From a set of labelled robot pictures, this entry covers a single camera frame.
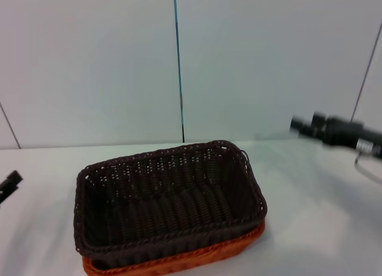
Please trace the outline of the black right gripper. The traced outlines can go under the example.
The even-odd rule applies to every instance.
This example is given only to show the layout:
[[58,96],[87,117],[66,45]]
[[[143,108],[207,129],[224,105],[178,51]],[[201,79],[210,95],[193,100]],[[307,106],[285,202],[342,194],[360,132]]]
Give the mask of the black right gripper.
[[299,136],[312,138],[312,132],[324,133],[323,143],[352,148],[360,153],[382,158],[382,133],[364,128],[359,122],[350,122],[315,112],[311,123],[292,117],[289,129]]

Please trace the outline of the dark brown woven plastic basket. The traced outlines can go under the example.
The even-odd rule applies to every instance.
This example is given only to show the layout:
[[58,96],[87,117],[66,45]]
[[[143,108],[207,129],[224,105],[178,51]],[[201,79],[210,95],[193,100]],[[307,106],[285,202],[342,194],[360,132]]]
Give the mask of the dark brown woven plastic basket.
[[267,203],[245,151],[226,140],[91,164],[76,178],[77,252],[102,268],[241,237]]

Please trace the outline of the orange woven plastic basket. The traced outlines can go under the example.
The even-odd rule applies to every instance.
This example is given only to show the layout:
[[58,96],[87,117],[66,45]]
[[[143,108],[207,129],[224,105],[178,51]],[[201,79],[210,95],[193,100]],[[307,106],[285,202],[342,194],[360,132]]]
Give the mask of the orange woven plastic basket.
[[164,276],[234,257],[258,240],[265,227],[266,222],[262,221],[257,228],[233,240],[136,265],[101,270],[91,259],[83,257],[82,266],[88,276]]

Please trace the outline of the blue wall seam strip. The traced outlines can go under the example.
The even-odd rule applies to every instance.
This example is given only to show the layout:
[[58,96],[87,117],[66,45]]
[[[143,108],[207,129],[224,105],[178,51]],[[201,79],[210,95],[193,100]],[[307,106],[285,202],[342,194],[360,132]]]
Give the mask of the blue wall seam strip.
[[177,3],[177,0],[173,0],[173,4],[174,4],[175,41],[176,41],[176,50],[177,50],[178,88],[179,88],[179,96],[180,96],[181,137],[182,137],[182,142],[185,143],[183,87],[182,87],[182,78],[181,78],[180,40],[179,40],[179,28],[178,28],[178,3]]

